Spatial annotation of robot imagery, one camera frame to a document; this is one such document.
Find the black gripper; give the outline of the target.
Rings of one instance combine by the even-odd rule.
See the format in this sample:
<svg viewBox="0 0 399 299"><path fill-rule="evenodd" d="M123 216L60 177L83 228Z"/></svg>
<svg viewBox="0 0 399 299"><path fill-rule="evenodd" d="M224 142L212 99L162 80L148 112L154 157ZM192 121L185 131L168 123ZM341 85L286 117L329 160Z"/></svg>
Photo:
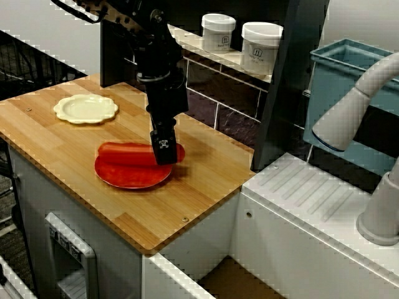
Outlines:
<svg viewBox="0 0 399 299"><path fill-rule="evenodd" d="M138 81L146 88L153 130L151 145L156 163L159 165L177 162L174 125L175 116L189 110L184 73L169 73L166 77L146 77L138 74Z"/></svg>

